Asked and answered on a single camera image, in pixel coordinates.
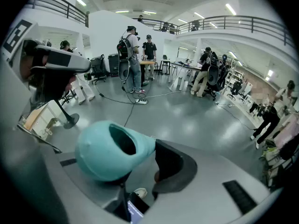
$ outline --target black shirt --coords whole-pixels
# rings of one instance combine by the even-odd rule
[[[210,64],[206,63],[206,59],[209,57],[209,54],[210,53],[204,53],[200,58],[200,60],[203,63],[203,66],[201,67],[201,71],[207,71],[210,67]]]
[[[156,45],[154,43],[145,42],[142,48],[145,48],[144,53],[148,56],[148,60],[154,59],[154,50],[157,50]]]

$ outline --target gray floor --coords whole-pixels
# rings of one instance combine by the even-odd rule
[[[168,76],[157,76],[155,73],[155,77],[156,80],[144,87],[149,89],[147,95],[170,92]],[[72,99],[69,104],[64,104],[64,109],[69,114],[80,115],[77,125],[69,130],[55,126],[52,128],[53,135],[47,139],[63,152],[74,151],[80,131],[93,122],[108,119],[124,125],[131,112],[132,105],[103,98],[94,85],[90,86],[96,94],[94,100],[78,105],[78,101]],[[105,96],[128,102],[118,77],[109,77],[106,82],[99,81],[96,86]],[[257,179],[262,179],[263,165],[258,159],[262,151],[256,150],[254,142],[250,140],[253,131],[241,125],[229,112],[216,106],[210,96],[198,98],[188,91],[148,100],[147,105],[134,106],[126,127],[148,136],[153,135],[163,140],[221,154]],[[220,95],[216,101],[230,104],[229,100]],[[226,106],[226,109],[243,124],[254,128],[237,107]]]

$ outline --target light fixture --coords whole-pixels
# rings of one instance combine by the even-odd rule
[[[157,14],[156,12],[148,12],[148,11],[144,11],[144,13]]]
[[[82,0],[77,0],[82,6],[86,6],[86,4]]]
[[[237,57],[235,56],[235,54],[232,51],[229,51],[229,53],[235,58],[237,59]]]
[[[186,21],[184,21],[184,20],[182,20],[182,19],[178,19],[179,21],[182,21],[182,22],[184,22],[184,23],[187,23]]]
[[[268,71],[268,76],[272,76],[272,74],[273,74],[273,71],[272,71],[272,70],[269,70],[269,71]]]
[[[194,13],[194,14],[196,14],[197,16],[200,16],[202,19],[204,19],[204,17],[198,13]]]
[[[234,9],[227,3],[225,6],[230,10],[230,12],[235,16],[237,13],[235,13]]]
[[[128,10],[116,11],[116,13],[128,13]]]
[[[218,28],[218,27],[216,27],[216,26],[214,25],[214,23],[211,23],[211,22],[210,22],[210,24],[211,24],[213,27]]]

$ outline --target pink cloth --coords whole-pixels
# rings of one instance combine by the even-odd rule
[[[275,145],[281,149],[289,140],[299,133],[298,116],[292,114],[285,123],[286,127],[274,138]]]

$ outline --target white power strip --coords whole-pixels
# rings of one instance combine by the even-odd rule
[[[136,103],[140,105],[146,105],[148,101],[145,99],[136,99]]]

